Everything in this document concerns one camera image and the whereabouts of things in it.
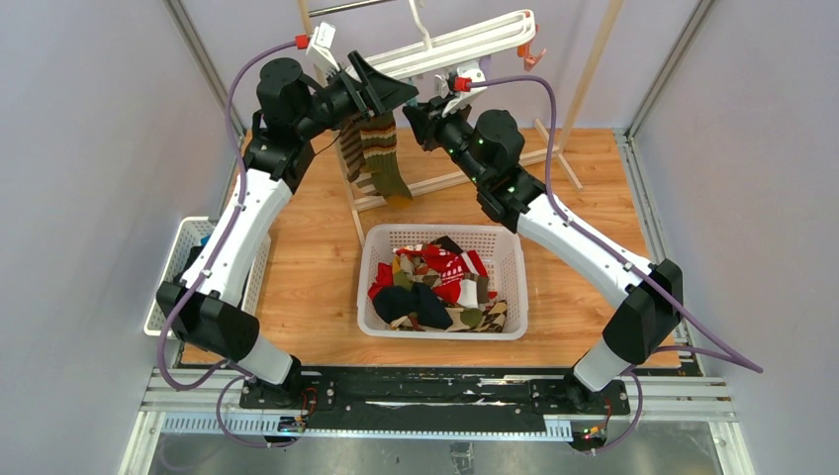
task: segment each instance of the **metal floor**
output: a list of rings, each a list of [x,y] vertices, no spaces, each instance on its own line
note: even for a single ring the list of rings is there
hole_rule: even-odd
[[[627,426],[613,421],[610,439]],[[165,461],[183,471],[166,469]],[[207,455],[216,452],[207,459]],[[222,435],[160,439],[150,474],[524,475],[721,474],[707,423],[642,423],[621,446],[590,459],[562,442],[304,438],[286,449],[241,447]]]

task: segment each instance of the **white wall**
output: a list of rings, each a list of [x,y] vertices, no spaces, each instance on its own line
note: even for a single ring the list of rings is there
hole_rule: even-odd
[[[116,473],[183,216],[229,178],[220,109],[160,1],[0,16],[3,473]]]
[[[226,84],[258,52],[288,42],[303,32],[297,2],[292,0],[185,0],[184,3]],[[309,5],[315,10],[340,3],[344,2],[310,0]],[[554,84],[561,123],[607,3],[608,0],[425,0],[425,8],[419,14],[431,35],[438,36],[515,10],[533,10],[541,27],[534,47],[548,48],[548,53],[532,73]],[[628,125],[695,5],[696,0],[625,2],[577,127]],[[315,25],[328,21],[337,26],[332,51],[344,63],[346,54],[354,49],[369,56],[420,41],[406,0],[322,16],[313,21]],[[295,52],[293,56],[311,73],[301,54]],[[253,69],[242,80],[235,101],[239,113],[248,120],[250,113],[258,108],[253,92],[258,82],[258,66]],[[490,76],[512,74],[524,74],[515,51],[495,54]],[[418,86],[420,99],[432,96],[430,74]],[[528,127],[532,127],[536,116],[547,118],[547,97],[538,85],[499,87],[503,89],[485,94],[476,104],[476,113],[493,108],[509,109]]]
[[[757,473],[836,473],[839,3],[717,2],[638,137]]]

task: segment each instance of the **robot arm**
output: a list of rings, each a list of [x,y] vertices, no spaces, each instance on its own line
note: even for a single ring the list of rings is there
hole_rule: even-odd
[[[243,205],[233,194],[218,229],[226,229],[240,208],[235,226],[227,237],[213,233],[180,281],[164,282],[157,291],[158,305],[169,314],[203,273],[204,281],[172,326],[175,335],[236,363],[278,399],[296,399],[300,361],[264,338],[259,320],[237,307],[259,244],[312,163],[312,138],[355,116],[392,111],[418,94],[414,86],[373,69],[355,51],[349,61],[356,76],[335,71],[326,87],[290,58],[274,59],[262,67],[256,90],[262,109],[253,116],[253,139],[244,154],[248,191]],[[221,242],[213,269],[203,270],[207,256]]]
[[[490,219],[549,249],[592,282],[616,308],[603,337],[575,364],[573,376],[567,378],[569,397],[585,404],[614,377],[646,361],[681,318],[648,284],[630,272],[628,265],[621,264],[575,227],[601,238],[637,268],[648,269],[650,277],[680,301],[682,272],[669,260],[653,265],[620,247],[554,197],[568,215],[563,220],[551,207],[544,183],[518,164],[524,137],[510,113],[487,111],[473,129],[466,122],[471,108],[446,114],[449,100],[438,96],[403,108],[417,142],[425,150],[446,150],[472,179],[478,202]]]

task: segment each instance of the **sock drying rack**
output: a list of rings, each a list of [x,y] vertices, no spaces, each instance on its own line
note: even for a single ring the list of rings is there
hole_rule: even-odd
[[[308,0],[297,0],[297,4],[300,10],[304,31],[307,35],[311,35],[314,30],[312,26],[313,18],[392,1],[394,0],[362,0],[321,8],[318,10],[309,10]],[[409,1],[411,3],[415,24],[422,35],[422,42],[366,58],[372,66],[397,79],[406,79],[424,72],[452,66],[470,59],[477,59],[478,57],[505,49],[521,48],[528,45],[536,34],[536,26],[533,15],[527,15],[524,13],[529,12],[528,10],[519,10],[487,22],[482,22],[477,25],[458,30],[457,32],[431,38],[428,31],[420,21],[419,13],[414,0]],[[577,175],[574,173],[571,165],[565,159],[563,152],[565,151],[565,146],[567,145],[568,138],[571,135],[571,130],[574,127],[574,123],[577,120],[577,116],[583,106],[583,100],[585,99],[589,86],[594,78],[598,63],[600,62],[603,51],[606,48],[608,37],[611,34],[612,27],[614,26],[622,5],[623,0],[609,0],[608,6],[606,7],[606,13],[601,21],[598,33],[595,36],[592,50],[589,53],[589,58],[586,61],[586,65],[583,68],[580,80],[578,81],[577,89],[571,101],[571,106],[569,107],[565,116],[565,121],[562,124],[562,132],[560,133],[559,139],[557,140],[556,145],[554,145],[551,153],[551,156],[559,162],[569,181],[578,191],[583,189],[583,184],[580,182],[579,178],[577,178]],[[525,61],[528,59],[530,59],[531,62],[533,61],[532,57],[526,57]],[[326,84],[326,78],[324,72],[322,71],[322,67],[318,67],[316,65],[315,70],[318,82]],[[534,119],[533,126],[541,135],[545,143],[547,143],[548,133],[542,122],[539,119]],[[343,181],[347,200],[349,202],[352,221],[355,225],[356,233],[358,234],[358,240],[361,242],[361,245],[364,245],[364,230],[361,228],[361,220],[359,219],[358,213],[385,205],[385,199],[381,196],[364,196],[356,198],[352,191],[353,185],[347,180],[346,163],[341,156],[340,146],[338,144],[335,145],[335,150],[337,151],[338,165],[341,169],[341,179]],[[522,166],[527,166],[544,161],[546,152],[547,148],[543,148],[523,153],[519,162]],[[412,195],[416,197],[449,188],[451,186],[467,183],[468,181],[469,179],[466,175],[457,171],[429,178],[417,183],[411,183],[408,185],[408,188],[411,190]]]

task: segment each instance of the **pile of socks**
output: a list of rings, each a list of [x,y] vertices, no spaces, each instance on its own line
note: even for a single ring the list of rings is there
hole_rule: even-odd
[[[478,252],[450,237],[394,249],[367,295],[392,330],[500,333],[507,302],[497,301]]]

